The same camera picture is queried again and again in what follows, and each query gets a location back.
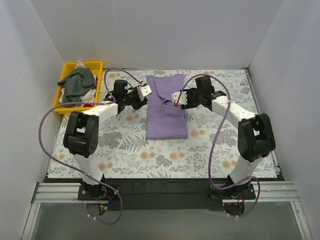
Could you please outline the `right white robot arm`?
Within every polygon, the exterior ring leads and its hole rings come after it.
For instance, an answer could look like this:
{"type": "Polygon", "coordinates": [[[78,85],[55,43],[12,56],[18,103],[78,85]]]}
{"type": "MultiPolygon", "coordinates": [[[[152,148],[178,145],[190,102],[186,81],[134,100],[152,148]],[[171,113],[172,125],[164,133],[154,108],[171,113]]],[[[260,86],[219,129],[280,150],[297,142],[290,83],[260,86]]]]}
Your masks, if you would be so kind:
{"type": "Polygon", "coordinates": [[[225,186],[214,183],[211,186],[220,191],[226,190],[230,198],[237,199],[245,192],[244,186],[250,183],[259,163],[276,148],[270,117],[265,113],[255,114],[233,102],[225,85],[222,86],[223,91],[216,91],[212,85],[212,75],[201,73],[192,79],[196,87],[183,86],[180,91],[172,93],[172,101],[184,110],[202,105],[222,116],[222,122],[228,121],[236,127],[238,161],[225,186]]]}

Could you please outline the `purple t-shirt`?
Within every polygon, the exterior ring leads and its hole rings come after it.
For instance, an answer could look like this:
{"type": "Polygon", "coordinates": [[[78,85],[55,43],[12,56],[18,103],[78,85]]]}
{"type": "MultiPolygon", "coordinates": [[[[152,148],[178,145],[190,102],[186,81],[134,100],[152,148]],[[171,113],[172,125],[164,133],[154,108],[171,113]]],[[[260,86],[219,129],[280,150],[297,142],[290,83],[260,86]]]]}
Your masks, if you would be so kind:
{"type": "Polygon", "coordinates": [[[172,94],[181,90],[184,80],[183,74],[146,77],[151,88],[146,111],[145,137],[148,140],[188,138],[187,113],[172,102],[172,94]]]}

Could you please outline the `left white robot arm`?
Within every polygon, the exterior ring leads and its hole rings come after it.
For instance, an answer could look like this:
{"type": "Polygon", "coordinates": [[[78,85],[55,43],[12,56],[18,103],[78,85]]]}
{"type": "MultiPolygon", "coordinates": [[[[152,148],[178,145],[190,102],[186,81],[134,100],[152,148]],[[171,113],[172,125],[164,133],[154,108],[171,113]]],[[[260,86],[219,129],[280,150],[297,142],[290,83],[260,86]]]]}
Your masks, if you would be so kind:
{"type": "Polygon", "coordinates": [[[117,79],[113,90],[109,91],[101,104],[85,111],[71,112],[63,138],[63,146],[69,150],[79,165],[82,181],[91,185],[89,194],[95,200],[106,196],[106,187],[99,183],[103,173],[94,162],[94,153],[99,144],[100,125],[120,114],[125,107],[138,110],[147,104],[152,93],[145,82],[135,87],[128,87],[126,80],[117,79]]]}

